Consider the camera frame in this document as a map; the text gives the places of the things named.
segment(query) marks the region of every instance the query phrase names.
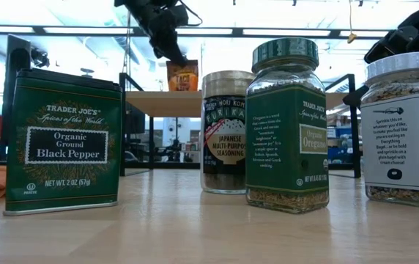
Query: spice jar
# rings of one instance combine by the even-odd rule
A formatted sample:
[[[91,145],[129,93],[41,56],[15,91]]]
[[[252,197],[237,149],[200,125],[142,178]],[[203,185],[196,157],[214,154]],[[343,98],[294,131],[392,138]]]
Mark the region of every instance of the spice jar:
[[[203,78],[201,187],[245,194],[245,91],[254,75],[237,70]]]
[[[287,37],[253,52],[247,90],[247,201],[289,213],[329,202],[325,88],[316,44]]]
[[[369,199],[419,206],[419,52],[367,67],[362,98],[363,151]]]

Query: green jar lid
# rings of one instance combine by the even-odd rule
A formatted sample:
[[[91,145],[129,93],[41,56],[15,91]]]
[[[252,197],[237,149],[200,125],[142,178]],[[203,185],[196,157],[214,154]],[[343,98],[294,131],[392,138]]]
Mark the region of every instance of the green jar lid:
[[[319,66],[317,44],[304,37],[285,37],[261,44],[253,51],[252,72],[257,73],[271,62],[298,59],[300,63]]]

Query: black label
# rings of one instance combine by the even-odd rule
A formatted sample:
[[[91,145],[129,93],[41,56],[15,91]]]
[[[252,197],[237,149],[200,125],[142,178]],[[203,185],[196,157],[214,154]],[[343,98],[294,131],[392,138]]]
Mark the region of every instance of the black label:
[[[107,131],[27,129],[26,164],[107,163]]]
[[[204,99],[203,172],[245,174],[245,98]]]

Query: white jar lid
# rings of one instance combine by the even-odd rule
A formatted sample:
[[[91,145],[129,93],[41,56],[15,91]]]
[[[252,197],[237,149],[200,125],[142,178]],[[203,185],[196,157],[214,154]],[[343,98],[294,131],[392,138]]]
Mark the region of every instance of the white jar lid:
[[[405,70],[419,70],[419,52],[388,56],[372,62],[366,68],[366,78],[369,81],[376,77]]]

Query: ceiling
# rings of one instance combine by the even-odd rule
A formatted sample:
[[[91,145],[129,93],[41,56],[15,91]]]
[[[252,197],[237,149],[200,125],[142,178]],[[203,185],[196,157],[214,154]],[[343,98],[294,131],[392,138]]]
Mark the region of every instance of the ceiling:
[[[347,0],[184,0],[203,19],[206,27],[270,27],[349,30]],[[419,1],[359,1],[352,3],[353,29],[394,29],[409,14],[419,10]],[[198,20],[191,16],[191,23]],[[127,10],[114,7],[114,0],[0,0],[0,25],[19,26],[126,26]],[[22,36],[48,52],[49,70],[81,75],[80,69],[93,69],[95,78],[118,81],[123,68],[124,49],[112,37]],[[253,49],[263,38],[180,37],[179,46],[189,59],[200,61],[200,75],[217,70],[251,69]],[[132,39],[137,64],[132,77],[145,90],[167,89],[164,59],[156,59],[149,40]],[[319,46],[320,66],[316,74],[329,84],[347,73],[354,73],[357,84],[364,81],[364,54],[376,40],[314,40]],[[7,36],[0,35],[0,63],[4,63]],[[0,92],[4,69],[0,67]]]

